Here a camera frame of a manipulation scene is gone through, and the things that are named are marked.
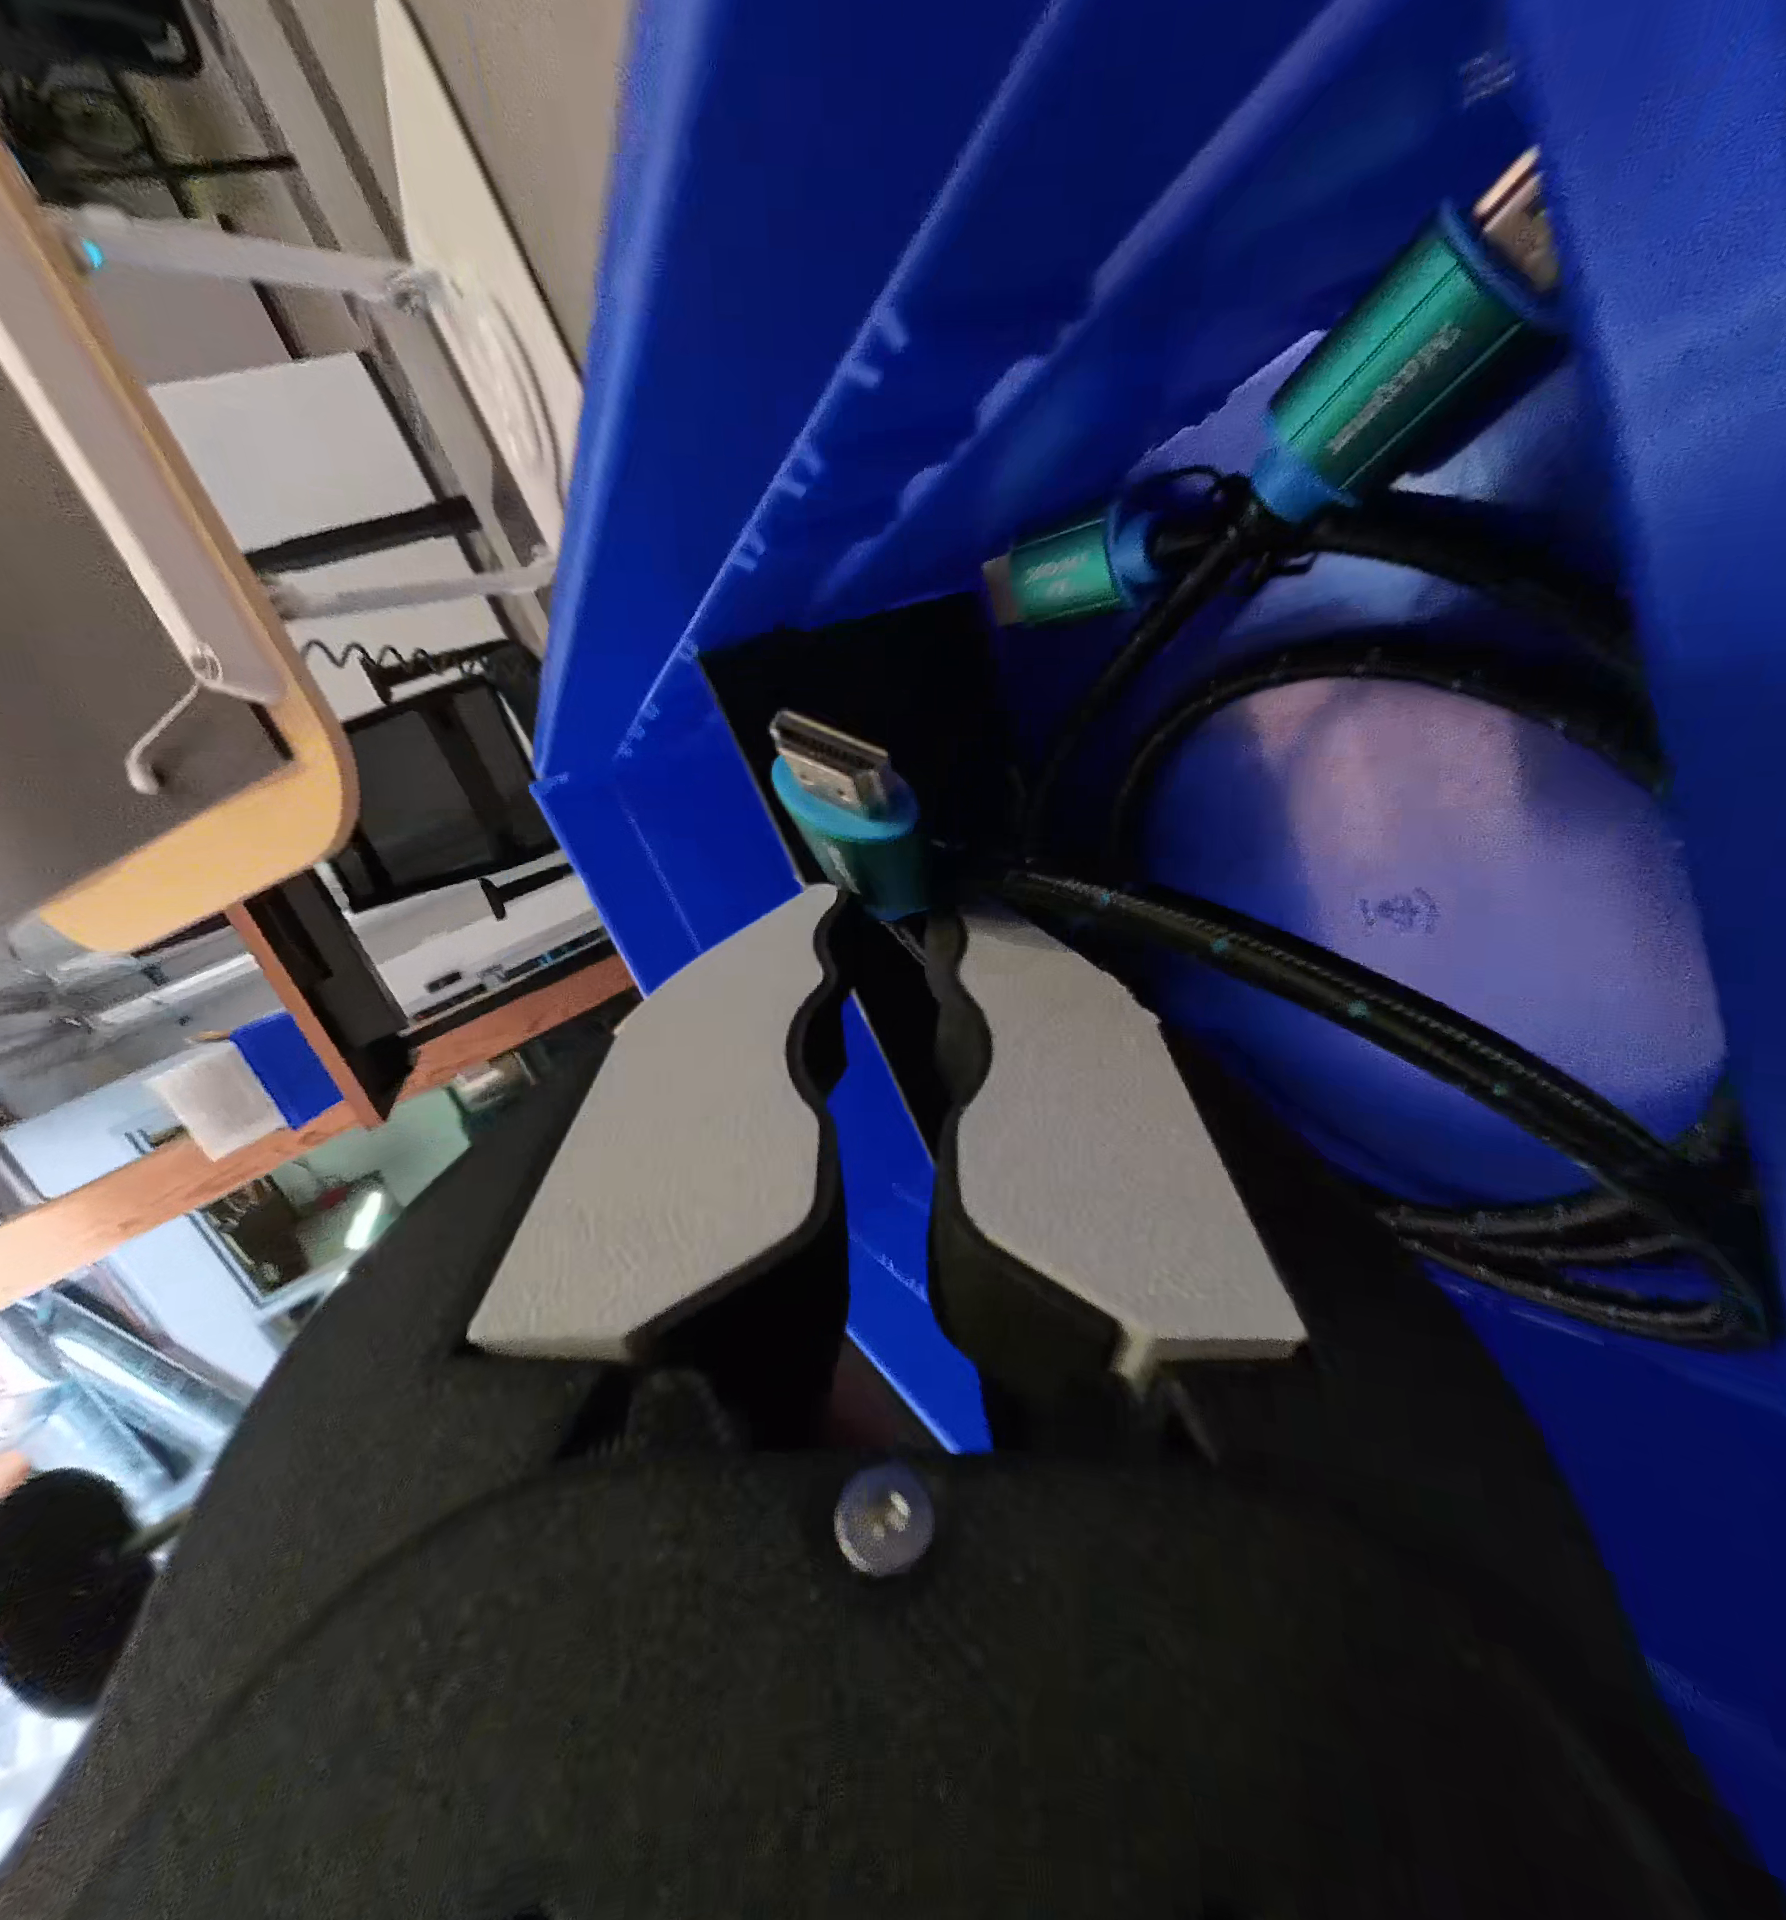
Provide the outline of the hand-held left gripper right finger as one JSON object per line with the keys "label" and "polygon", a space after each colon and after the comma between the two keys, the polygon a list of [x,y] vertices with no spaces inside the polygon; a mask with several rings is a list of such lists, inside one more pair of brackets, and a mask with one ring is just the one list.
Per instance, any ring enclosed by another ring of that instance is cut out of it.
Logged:
{"label": "hand-held left gripper right finger", "polygon": [[993,1450],[1121,1450],[1205,1368],[1307,1321],[1160,1022],[1012,911],[926,929],[943,1110],[928,1306]]}

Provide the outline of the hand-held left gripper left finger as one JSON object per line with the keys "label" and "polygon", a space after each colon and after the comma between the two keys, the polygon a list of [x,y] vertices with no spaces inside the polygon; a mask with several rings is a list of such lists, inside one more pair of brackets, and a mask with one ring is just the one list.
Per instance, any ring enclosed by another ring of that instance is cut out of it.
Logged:
{"label": "hand-held left gripper left finger", "polygon": [[847,896],[806,888],[618,1024],[473,1314],[473,1349],[690,1371],[750,1440],[819,1434],[850,1320],[828,1111],[847,931]]}

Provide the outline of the blue plastic bin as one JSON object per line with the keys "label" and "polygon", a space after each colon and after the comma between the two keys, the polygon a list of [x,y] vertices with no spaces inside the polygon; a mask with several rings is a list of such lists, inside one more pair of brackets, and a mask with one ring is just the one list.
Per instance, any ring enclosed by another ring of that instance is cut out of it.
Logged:
{"label": "blue plastic bin", "polygon": [[1786,4],[643,4],[595,281],[543,804],[661,986],[795,873],[701,658],[968,594],[1020,777],[1131,628],[983,566],[1266,403],[1539,148],[1563,358],[1397,493],[1631,614],[1660,790],[1546,727],[1570,640],[1324,559],[1207,604],[1082,739],[1040,865],[1168,885],[1520,1043],[1676,1154],[1670,1217],[1342,1022],[1115,941],[1270,1176],[1311,1361],[1273,1476],[1565,1493],[1786,1902]]}

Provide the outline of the black monitor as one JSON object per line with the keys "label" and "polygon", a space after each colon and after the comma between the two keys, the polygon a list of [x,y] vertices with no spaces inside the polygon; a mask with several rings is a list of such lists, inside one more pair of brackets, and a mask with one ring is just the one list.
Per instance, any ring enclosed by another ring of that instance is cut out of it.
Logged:
{"label": "black monitor", "polygon": [[374,708],[345,738],[357,821],[329,873],[351,914],[559,854],[535,803],[526,739],[485,682]]}

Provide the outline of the white block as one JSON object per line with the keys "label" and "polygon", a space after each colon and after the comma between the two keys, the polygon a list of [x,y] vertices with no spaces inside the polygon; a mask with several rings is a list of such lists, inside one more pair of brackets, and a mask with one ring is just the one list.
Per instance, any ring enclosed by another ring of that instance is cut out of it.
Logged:
{"label": "white block", "polygon": [[150,1072],[144,1086],[214,1166],[290,1133],[259,1072],[229,1039],[184,1049]]}

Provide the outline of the wooden shelf board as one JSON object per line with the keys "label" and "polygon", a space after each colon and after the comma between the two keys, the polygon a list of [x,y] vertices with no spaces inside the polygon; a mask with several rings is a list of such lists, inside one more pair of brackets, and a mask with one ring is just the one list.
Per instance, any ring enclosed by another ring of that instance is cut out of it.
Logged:
{"label": "wooden shelf board", "polygon": [[[399,1103],[444,1089],[471,1069],[636,994],[637,983],[622,957],[611,945],[601,945],[593,957],[497,997],[468,1018],[429,1024],[415,1033],[420,1045]],[[360,1117],[349,1103],[337,1103],[298,1133],[257,1139],[219,1161],[210,1161],[200,1147],[180,1139],[74,1191],[46,1197],[0,1222],[0,1311],[329,1141],[378,1125],[378,1120]]]}

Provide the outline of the white metal bar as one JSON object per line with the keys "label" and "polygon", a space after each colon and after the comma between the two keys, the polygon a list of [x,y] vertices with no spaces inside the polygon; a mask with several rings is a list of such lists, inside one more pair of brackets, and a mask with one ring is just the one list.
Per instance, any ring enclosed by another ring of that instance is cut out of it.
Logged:
{"label": "white metal bar", "polygon": [[106,206],[51,208],[52,226],[90,272],[130,268],[228,284],[327,295],[392,314],[448,298],[448,277],[417,263],[236,235],[198,221],[145,221]]}
{"label": "white metal bar", "polygon": [[454,578],[404,581],[378,587],[309,589],[295,578],[280,578],[269,582],[264,591],[276,614],[284,621],[311,621],[378,611],[414,611],[474,600],[497,601],[526,598],[551,589],[556,577],[556,559],[541,559],[517,569],[463,572]]}

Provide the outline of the black round foam pad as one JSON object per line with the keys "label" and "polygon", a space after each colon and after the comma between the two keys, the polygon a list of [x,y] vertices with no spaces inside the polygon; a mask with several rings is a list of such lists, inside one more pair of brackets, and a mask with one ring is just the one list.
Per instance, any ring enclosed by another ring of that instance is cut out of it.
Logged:
{"label": "black round foam pad", "polygon": [[153,1579],[112,1481],[82,1469],[27,1477],[0,1501],[0,1681],[42,1716],[88,1716]]}

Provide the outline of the wooden edged table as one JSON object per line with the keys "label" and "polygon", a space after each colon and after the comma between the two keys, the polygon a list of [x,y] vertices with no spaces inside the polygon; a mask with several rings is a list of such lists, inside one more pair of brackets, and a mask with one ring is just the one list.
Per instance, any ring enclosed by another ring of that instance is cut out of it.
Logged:
{"label": "wooden edged table", "polygon": [[131,951],[299,877],[357,774],[0,143],[0,931]]}

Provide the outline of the white panel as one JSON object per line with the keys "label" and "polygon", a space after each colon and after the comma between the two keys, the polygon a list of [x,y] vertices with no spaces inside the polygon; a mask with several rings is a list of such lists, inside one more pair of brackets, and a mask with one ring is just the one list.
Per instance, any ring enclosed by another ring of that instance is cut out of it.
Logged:
{"label": "white panel", "polygon": [[581,376],[415,16],[376,3],[374,27],[411,283],[552,559]]}

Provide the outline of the black bracket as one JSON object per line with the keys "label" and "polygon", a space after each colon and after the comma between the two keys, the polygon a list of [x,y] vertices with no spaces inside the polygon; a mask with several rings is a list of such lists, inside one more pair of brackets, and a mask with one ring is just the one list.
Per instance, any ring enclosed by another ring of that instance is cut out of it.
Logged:
{"label": "black bracket", "polygon": [[327,883],[291,877],[228,919],[351,1115],[368,1128],[386,1121],[415,1053],[399,1000]]}

